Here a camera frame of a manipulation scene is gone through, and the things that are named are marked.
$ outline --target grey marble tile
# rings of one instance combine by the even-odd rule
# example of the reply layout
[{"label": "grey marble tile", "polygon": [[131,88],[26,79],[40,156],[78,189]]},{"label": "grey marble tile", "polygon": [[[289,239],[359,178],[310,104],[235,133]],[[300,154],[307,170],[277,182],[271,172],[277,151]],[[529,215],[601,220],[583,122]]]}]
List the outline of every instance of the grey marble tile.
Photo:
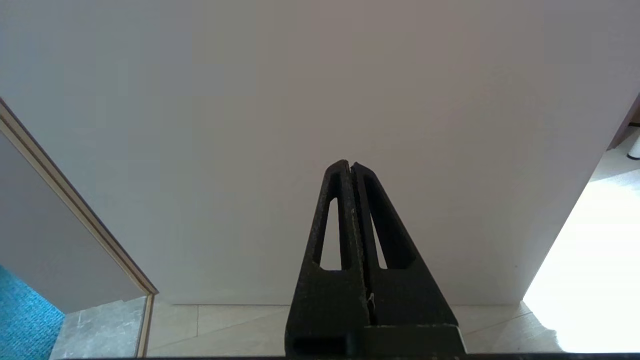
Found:
[{"label": "grey marble tile", "polygon": [[140,297],[68,314],[49,359],[133,357],[144,307]]}]

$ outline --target door frame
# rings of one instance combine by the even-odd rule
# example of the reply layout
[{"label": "door frame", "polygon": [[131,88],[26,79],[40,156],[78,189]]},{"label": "door frame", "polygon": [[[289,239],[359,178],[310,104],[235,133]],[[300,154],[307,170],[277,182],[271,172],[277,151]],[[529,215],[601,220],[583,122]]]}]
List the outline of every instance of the door frame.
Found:
[{"label": "door frame", "polygon": [[113,261],[125,272],[133,283],[147,296],[145,311],[138,336],[136,357],[145,357],[151,311],[157,288],[151,283],[140,267],[133,261],[127,251],[115,239],[100,218],[93,212],[86,201],[80,196],[76,188],[71,185],[67,177],[62,174],[53,160],[36,142],[31,133],[24,127],[18,117],[9,109],[4,99],[0,97],[0,132],[4,134],[16,149],[27,159],[29,164],[38,172],[40,177],[49,185],[56,195],[67,205],[89,233],[102,248],[111,256]]}]

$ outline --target small white object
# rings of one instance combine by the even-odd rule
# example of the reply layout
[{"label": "small white object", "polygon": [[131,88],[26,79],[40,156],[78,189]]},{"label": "small white object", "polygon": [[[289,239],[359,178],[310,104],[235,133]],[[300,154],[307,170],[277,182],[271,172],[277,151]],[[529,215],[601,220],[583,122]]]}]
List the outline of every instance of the small white object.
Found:
[{"label": "small white object", "polygon": [[638,138],[634,145],[631,146],[631,150],[629,150],[627,157],[633,160],[640,160],[640,138]]}]

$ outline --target teal rug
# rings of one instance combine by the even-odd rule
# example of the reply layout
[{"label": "teal rug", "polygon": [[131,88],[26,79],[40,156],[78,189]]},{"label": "teal rug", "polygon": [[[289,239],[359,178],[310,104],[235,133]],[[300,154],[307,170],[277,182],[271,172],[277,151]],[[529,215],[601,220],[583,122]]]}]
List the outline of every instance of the teal rug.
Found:
[{"label": "teal rug", "polygon": [[0,266],[0,359],[49,360],[65,315]]}]

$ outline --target tile floor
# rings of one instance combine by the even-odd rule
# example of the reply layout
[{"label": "tile floor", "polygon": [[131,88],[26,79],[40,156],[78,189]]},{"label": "tile floor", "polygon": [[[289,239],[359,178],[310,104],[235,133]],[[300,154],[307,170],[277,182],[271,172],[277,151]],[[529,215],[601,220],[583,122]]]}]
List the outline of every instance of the tile floor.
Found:
[{"label": "tile floor", "polygon": [[[519,306],[454,306],[469,352],[557,352],[555,331]],[[148,356],[282,356],[288,306],[154,306]]]},{"label": "tile floor", "polygon": [[[625,157],[638,135],[602,156],[525,302],[452,307],[469,352],[640,351],[640,161]],[[159,301],[148,355],[283,355],[287,315]]]},{"label": "tile floor", "polygon": [[134,357],[146,297],[67,314],[49,360]]}]

